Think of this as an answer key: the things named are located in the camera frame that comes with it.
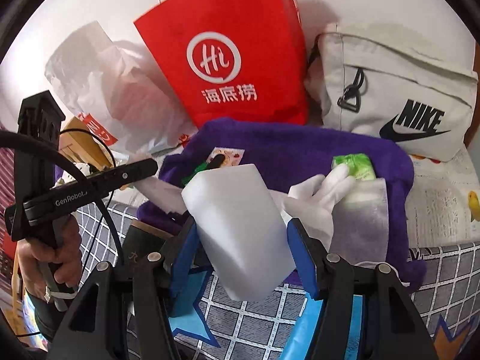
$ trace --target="white glove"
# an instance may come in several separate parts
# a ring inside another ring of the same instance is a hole
[[[333,237],[332,210],[353,188],[357,180],[349,176],[349,167],[342,163],[327,177],[315,175],[290,188],[283,200],[283,209],[292,218],[299,218],[307,234],[319,239],[330,249]]]
[[[147,158],[153,158],[149,154],[137,153],[129,157],[129,163],[142,161]],[[144,178],[133,183],[138,192],[144,195],[154,205],[162,209],[166,214],[169,212],[178,212],[183,214],[187,207],[183,202],[182,188],[176,187],[160,180],[157,176]]]

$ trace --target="metal screw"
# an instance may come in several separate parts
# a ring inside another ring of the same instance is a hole
[[[380,264],[378,266],[378,270],[383,274],[389,274],[392,271],[392,268],[390,268],[390,266],[387,264]]]
[[[105,271],[105,269],[107,269],[108,267],[109,267],[109,263],[106,262],[106,261],[100,261],[97,264],[97,270],[98,271]]]
[[[155,262],[155,261],[158,261],[159,259],[161,259],[162,255],[160,253],[158,253],[157,251],[155,251],[155,252],[150,253],[147,258],[148,258],[148,261]]]
[[[331,263],[337,263],[340,261],[340,256],[335,253],[328,253],[327,260],[330,261]]]

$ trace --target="black plastic buckle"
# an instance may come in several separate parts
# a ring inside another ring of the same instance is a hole
[[[357,74],[355,75],[355,79],[353,83],[347,85],[345,90],[343,91],[342,96],[338,99],[337,105],[340,108],[355,112],[356,114],[360,112],[360,106],[362,104],[362,97],[360,96],[360,88],[363,85],[363,81],[365,79],[365,74],[363,70],[359,67],[357,70]],[[351,104],[348,100],[355,98],[355,104]]]

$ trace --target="purple cloth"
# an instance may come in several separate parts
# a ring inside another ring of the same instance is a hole
[[[63,169],[55,165],[55,182],[61,179],[63,176]]]
[[[413,164],[394,142],[313,126],[222,118],[203,125],[181,154],[167,156],[159,177],[182,187],[181,179],[193,173],[214,147],[244,149],[241,164],[255,164],[269,189],[285,193],[292,185],[316,174],[328,174],[334,156],[365,153],[376,175],[386,182],[389,215],[386,261],[397,268],[403,282],[411,283],[409,290],[414,291],[422,284],[425,262],[407,262],[405,198],[413,184]],[[172,234],[180,231],[180,226],[151,202],[139,207],[137,217]]]

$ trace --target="grid pattern fabric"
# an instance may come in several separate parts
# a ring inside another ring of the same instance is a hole
[[[136,209],[121,203],[109,207],[121,241],[125,239]],[[77,220],[82,235],[85,260],[100,219],[94,204],[82,207]],[[103,260],[116,262],[117,252],[106,223],[102,222],[82,282],[95,265]],[[423,286],[412,300],[430,335],[437,328],[440,315],[454,335],[472,321],[472,334],[480,320],[480,242],[447,247],[411,249],[412,259],[423,259],[427,273]],[[178,348],[191,360],[276,360],[286,344],[296,318],[305,302],[301,287],[284,284],[262,302],[231,300],[214,273],[200,302],[200,309],[220,348],[177,335]],[[130,360],[138,360],[135,317],[128,322],[127,341]]]
[[[411,249],[410,254],[427,264],[423,285],[412,300],[430,335],[440,315],[453,335],[473,320],[472,334],[480,316],[480,242]]]

